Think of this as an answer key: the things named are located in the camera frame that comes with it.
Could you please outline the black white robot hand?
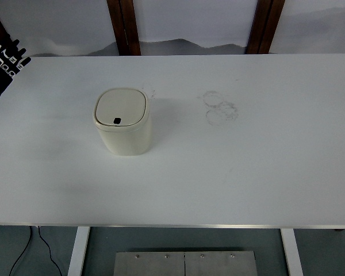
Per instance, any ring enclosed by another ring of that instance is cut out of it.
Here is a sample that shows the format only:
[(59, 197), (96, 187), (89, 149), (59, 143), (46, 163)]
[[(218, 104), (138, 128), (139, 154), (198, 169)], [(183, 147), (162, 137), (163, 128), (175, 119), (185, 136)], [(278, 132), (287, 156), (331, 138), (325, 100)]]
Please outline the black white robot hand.
[(5, 72), (11, 78), (31, 61), (31, 57), (24, 57), (26, 49), (19, 49), (19, 43), (18, 39), (12, 42), (0, 40), (0, 72)]

